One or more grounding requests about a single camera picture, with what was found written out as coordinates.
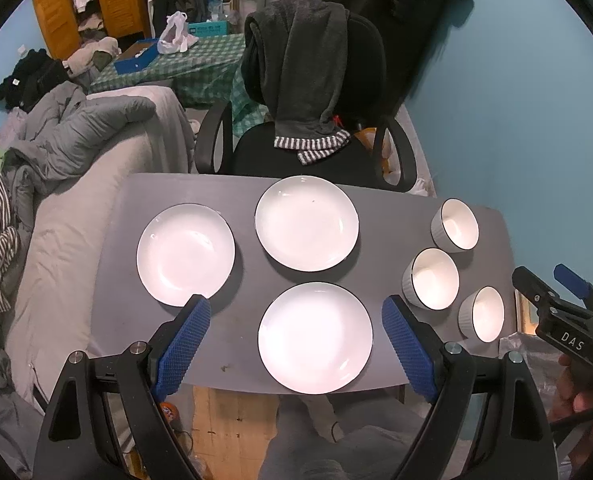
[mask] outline gray table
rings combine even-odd
[[[407,383],[381,324],[381,305],[401,294],[401,275],[422,249],[433,247],[430,220],[440,199],[341,186],[359,214],[359,240],[345,261],[321,272],[298,272],[278,264],[263,250],[254,230],[260,196],[276,179],[192,174],[135,174],[121,192],[112,215],[97,271],[90,349],[102,355],[123,352],[148,340],[177,308],[152,298],[136,270],[136,247],[152,218],[179,203],[209,206],[230,225],[236,243],[230,278],[210,300],[212,321],[184,381],[240,392],[292,393],[264,368],[257,347],[259,322],[270,303],[289,287],[304,282],[337,283],[366,307],[374,331],[368,364],[340,391],[369,390]],[[480,238],[472,251],[454,254],[461,287],[454,305],[441,312],[414,308],[445,341],[461,341],[457,306],[485,285],[499,290],[506,308],[501,335],[516,331],[510,276],[512,251],[498,211],[474,206]],[[496,356],[498,344],[465,343],[470,352]]]

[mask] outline green checkered tablecloth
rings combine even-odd
[[[119,75],[111,63],[92,83],[90,92],[174,79],[177,97],[185,108],[206,108],[215,101],[230,100],[234,134],[241,137],[249,128],[262,123],[267,111],[245,91],[241,76],[244,49],[243,34],[200,38],[187,52],[160,54],[139,72]]]

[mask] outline blue textured grip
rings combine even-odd
[[[564,264],[558,264],[555,267],[555,280],[580,300],[585,300],[590,295],[590,283],[572,272]]]
[[[188,319],[185,320],[177,335],[159,359],[156,384],[152,387],[152,396],[157,402],[179,389],[180,382],[190,367],[198,346],[203,341],[210,326],[212,309],[208,300],[200,300]]]
[[[432,361],[391,298],[383,303],[381,319],[413,390],[428,402],[434,402],[439,392],[434,383]]]

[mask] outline chair armrest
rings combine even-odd
[[[214,169],[214,149],[219,128],[223,126],[223,158],[218,170]],[[194,161],[199,173],[227,173],[232,159],[232,103],[217,101],[208,110],[196,136]]]
[[[383,142],[385,139],[385,132],[389,131],[392,140],[397,150],[399,157],[399,167],[401,168],[401,176],[397,184],[390,184],[383,175],[383,168],[381,167],[381,154],[383,151]],[[372,163],[377,173],[379,185],[382,189],[390,191],[406,192],[414,187],[417,180],[416,159],[414,158],[414,150],[410,144],[410,139],[403,131],[401,124],[392,117],[384,116],[379,121],[379,127],[375,135],[375,143],[372,148]]]

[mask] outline wooden floor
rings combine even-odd
[[[256,480],[276,433],[278,398],[194,386],[194,454],[214,480]]]

